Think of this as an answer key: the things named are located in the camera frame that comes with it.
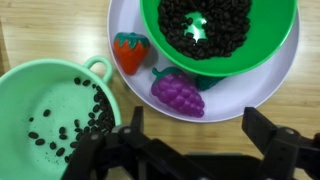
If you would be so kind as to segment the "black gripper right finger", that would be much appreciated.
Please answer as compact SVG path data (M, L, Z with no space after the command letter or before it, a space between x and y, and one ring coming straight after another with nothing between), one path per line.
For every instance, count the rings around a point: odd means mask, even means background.
M278 128L254 107L246 107L242 119L242 130L264 154Z

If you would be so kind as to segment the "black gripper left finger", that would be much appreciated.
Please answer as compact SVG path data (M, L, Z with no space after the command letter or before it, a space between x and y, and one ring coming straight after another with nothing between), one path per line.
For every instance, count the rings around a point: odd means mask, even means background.
M131 132L143 132L144 129L144 109L142 106L134 108L129 129Z

